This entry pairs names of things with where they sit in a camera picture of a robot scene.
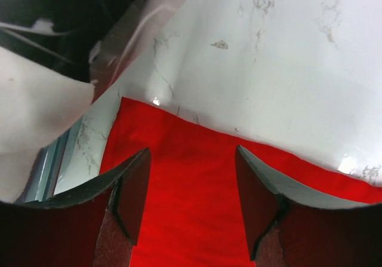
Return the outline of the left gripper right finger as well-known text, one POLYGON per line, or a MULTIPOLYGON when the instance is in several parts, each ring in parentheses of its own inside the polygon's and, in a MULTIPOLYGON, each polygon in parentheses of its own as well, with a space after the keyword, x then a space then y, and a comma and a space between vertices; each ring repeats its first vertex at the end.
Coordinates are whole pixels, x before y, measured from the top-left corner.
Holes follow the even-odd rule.
POLYGON ((369 266, 370 210, 285 176, 243 147, 236 180, 256 266, 369 266))

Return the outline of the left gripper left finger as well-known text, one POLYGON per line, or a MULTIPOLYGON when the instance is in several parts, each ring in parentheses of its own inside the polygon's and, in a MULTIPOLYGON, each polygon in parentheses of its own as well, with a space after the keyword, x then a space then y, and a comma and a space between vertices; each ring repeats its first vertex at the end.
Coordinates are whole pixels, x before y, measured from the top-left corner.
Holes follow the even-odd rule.
POLYGON ((75 188, 15 205, 15 266, 129 266, 150 164, 143 149, 75 188))

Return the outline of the red t shirt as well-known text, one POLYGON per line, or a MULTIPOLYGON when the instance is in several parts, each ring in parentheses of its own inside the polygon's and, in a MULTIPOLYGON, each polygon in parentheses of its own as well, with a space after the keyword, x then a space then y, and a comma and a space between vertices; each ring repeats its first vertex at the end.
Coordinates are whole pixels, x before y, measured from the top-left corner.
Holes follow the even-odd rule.
POLYGON ((381 189, 271 146, 218 133, 151 105, 122 98, 101 171, 149 148, 151 175, 132 266, 256 266, 249 258, 236 180, 243 147, 312 189, 370 210, 370 265, 381 265, 381 189))

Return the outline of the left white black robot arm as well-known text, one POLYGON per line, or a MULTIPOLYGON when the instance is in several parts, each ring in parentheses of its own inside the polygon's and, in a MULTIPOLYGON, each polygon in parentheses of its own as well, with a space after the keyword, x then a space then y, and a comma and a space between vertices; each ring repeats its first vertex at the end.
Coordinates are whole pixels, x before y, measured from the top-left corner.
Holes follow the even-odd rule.
POLYGON ((288 153, 123 99, 104 173, 17 204, 39 148, 90 105, 91 84, 1 51, 2 266, 380 266, 381 210, 271 191, 288 153))

